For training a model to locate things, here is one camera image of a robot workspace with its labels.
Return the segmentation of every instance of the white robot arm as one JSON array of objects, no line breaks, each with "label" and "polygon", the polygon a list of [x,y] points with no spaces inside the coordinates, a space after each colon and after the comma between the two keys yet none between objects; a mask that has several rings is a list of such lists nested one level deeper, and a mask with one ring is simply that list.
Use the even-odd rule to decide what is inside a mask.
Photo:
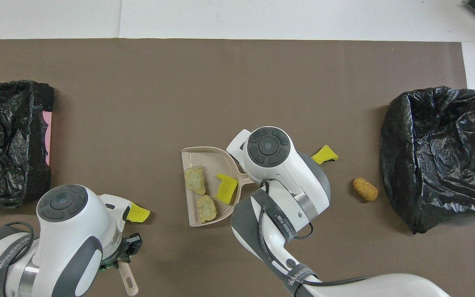
[{"label": "white robot arm", "polygon": [[297,152],[287,133],[276,127],[243,130],[226,150],[261,186],[234,208],[232,231],[294,297],[448,296],[429,280],[410,274],[321,282],[284,245],[329,206],[325,173],[309,156]]},{"label": "white robot arm", "polygon": [[131,206],[76,184],[47,192],[36,207],[39,239],[12,227],[18,222],[0,227],[0,297],[84,295],[99,269],[130,262],[140,248],[137,233],[122,237]]}]

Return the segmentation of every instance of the black garbage bag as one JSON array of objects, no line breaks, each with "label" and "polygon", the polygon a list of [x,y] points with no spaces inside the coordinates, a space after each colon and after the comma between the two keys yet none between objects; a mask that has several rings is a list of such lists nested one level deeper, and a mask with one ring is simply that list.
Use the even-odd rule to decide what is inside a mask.
[{"label": "black garbage bag", "polygon": [[381,131],[381,173],[413,233],[475,216],[475,90],[404,92]]},{"label": "black garbage bag", "polygon": [[46,83],[0,83],[0,206],[18,207],[49,190],[43,111],[52,111],[54,89]]}]

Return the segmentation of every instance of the bread slice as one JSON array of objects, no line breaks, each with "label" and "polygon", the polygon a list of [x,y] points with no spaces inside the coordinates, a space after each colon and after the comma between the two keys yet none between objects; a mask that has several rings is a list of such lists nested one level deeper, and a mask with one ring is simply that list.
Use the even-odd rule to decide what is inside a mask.
[{"label": "bread slice", "polygon": [[211,221],[215,219],[215,216],[217,215],[214,200],[208,195],[204,195],[199,198],[198,210],[201,223]]},{"label": "bread slice", "polygon": [[194,166],[184,171],[184,184],[186,188],[194,191],[198,195],[204,195],[206,188],[204,185],[203,167]]}]

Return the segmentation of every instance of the brown mat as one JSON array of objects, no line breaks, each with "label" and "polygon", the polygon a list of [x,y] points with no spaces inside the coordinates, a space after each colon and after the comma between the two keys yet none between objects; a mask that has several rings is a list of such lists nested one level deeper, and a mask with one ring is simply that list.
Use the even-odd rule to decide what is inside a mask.
[{"label": "brown mat", "polygon": [[[225,148],[243,128],[276,125],[296,148],[324,144],[332,204],[315,234],[288,250],[322,280],[412,273],[450,295],[475,296],[475,220],[412,235],[386,198],[380,128],[401,92],[465,88],[459,43],[251,40],[0,40],[0,82],[56,90],[52,184],[78,183],[152,211],[127,224],[144,244],[132,262],[139,296],[288,296],[234,238],[230,219],[188,226],[180,150]],[[363,203],[356,177],[379,185]],[[0,225],[33,222],[34,205],[0,210]],[[87,296],[125,296],[118,272]]]}]

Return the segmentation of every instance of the circular button panel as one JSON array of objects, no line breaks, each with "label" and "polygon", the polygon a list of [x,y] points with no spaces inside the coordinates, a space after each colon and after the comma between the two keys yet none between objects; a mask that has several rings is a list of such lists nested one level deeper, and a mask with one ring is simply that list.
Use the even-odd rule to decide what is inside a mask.
[{"label": "circular button panel", "polygon": [[249,137],[247,150],[252,161],[262,167],[281,164],[291,151],[289,137],[278,128],[264,127]]},{"label": "circular button panel", "polygon": [[38,201],[38,214],[48,222],[62,222],[79,214],[87,204],[87,191],[77,184],[57,186]]}]

